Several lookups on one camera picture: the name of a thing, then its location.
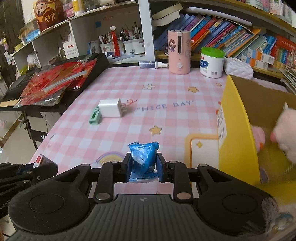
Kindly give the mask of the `orange white medicine boxes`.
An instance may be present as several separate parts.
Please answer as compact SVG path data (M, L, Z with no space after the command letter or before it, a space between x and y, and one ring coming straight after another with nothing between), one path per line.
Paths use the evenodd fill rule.
M274 57L257 50L247 49L246 54L241 55L241 61L249 64L251 67L267 70L274 64Z

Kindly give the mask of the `pink cylindrical humidifier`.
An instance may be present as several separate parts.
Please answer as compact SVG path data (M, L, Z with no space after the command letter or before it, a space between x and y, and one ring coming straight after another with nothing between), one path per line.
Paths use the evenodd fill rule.
M190 31L168 30L169 71L174 74L188 74L191 68Z

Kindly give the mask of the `blue spray bottle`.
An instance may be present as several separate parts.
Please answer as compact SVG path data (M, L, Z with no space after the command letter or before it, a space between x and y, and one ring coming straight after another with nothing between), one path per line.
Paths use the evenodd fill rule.
M138 66L140 69L159 69L168 68L168 63L158 61L139 61Z

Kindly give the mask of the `red shiny packaging bag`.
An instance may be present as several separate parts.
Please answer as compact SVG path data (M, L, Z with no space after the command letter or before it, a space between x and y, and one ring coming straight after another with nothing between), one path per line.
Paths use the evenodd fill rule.
M13 108L54 106L67 89L79 90L82 87L96 62L97 59L92 59L89 54L82 60L51 65L47 70L33 74Z

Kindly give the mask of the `white quilted pouch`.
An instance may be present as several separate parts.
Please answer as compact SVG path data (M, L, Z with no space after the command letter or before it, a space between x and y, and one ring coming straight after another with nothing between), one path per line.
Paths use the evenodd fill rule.
M227 75L252 80L254 71L248 63L236 58L225 58L224 72Z

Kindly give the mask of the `white shelf unit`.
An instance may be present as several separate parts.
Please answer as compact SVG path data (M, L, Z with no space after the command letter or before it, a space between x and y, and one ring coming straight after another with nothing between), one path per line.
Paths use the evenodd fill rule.
M79 55L87 53L88 42L95 41L100 35L109 32L111 26L117 31L137 25L141 27L144 38L144 53L119 60L118 64L137 63L141 60L154 60L154 37L149 1L124 1L102 6L70 19L64 20L42 31L34 40L13 53L17 70L27 65L27 56L35 51L41 66L59 53L59 47L71 34L73 47Z

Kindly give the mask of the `red fortune god box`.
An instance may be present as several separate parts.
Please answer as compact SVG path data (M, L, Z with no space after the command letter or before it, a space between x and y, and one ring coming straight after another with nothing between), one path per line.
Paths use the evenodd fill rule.
M66 20L62 1L37 0L33 8L40 32Z

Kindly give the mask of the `red figurine doll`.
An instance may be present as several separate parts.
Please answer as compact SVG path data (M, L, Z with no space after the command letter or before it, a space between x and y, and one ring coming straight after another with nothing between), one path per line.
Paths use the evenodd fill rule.
M119 48L118 38L117 38L115 30L116 30L115 26L110 27L113 48L114 48L114 56L119 57L120 56L120 48Z

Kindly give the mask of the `white jar green lid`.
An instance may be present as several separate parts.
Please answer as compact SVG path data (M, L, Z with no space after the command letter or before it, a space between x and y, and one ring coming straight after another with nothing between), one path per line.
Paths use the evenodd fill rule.
M220 78L224 68L225 53L216 48L203 47L200 53L200 72L209 78Z

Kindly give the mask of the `blue packet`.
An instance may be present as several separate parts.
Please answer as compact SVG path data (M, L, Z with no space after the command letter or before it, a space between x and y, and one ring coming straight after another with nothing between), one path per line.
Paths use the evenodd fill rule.
M132 156L132 172L130 182L145 183L153 181L157 173L156 167L157 152L159 149L158 142L141 144L139 142L129 144Z

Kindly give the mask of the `pink checkered tablecloth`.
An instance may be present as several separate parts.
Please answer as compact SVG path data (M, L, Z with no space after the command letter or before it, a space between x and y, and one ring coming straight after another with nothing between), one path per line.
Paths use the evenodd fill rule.
M218 167L216 114L226 76L218 79L192 69L185 75L168 69L108 68L71 104L49 131L36 155L64 172L77 165L120 161L129 144L159 143L167 161ZM100 100L121 100L121 118L90 125Z

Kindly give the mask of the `small white red box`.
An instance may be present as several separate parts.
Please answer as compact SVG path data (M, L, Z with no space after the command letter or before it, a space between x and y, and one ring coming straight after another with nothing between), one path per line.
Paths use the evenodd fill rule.
M51 161L49 158L47 158L46 156L42 155L42 154L39 154L36 158L36 161L34 162L33 164L33 168L37 168L39 166L42 166L42 165L46 165L46 164L55 164L57 165L55 162Z

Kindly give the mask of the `row of colourful books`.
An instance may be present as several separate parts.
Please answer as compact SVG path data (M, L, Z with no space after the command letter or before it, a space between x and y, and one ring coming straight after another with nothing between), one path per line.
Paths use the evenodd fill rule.
M190 32L191 56L200 55L202 48L214 48L225 53L226 57L240 56L262 28L247 28L234 21L215 16L183 15L173 20L154 41L154 50L177 50L177 41L169 40L169 30Z

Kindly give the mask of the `mint green correction tape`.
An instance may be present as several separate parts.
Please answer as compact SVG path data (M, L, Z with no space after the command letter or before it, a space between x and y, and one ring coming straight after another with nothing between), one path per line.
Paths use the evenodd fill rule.
M100 122L100 119L101 119L101 112L100 112L99 106L96 106L93 109L93 112L89 118L89 124L90 125L98 125Z

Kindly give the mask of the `white charger cube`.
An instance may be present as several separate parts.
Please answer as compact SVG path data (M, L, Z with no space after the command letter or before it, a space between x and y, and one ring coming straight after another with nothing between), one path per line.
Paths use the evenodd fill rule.
M119 98L100 100L98 107L104 118L121 118L123 115Z

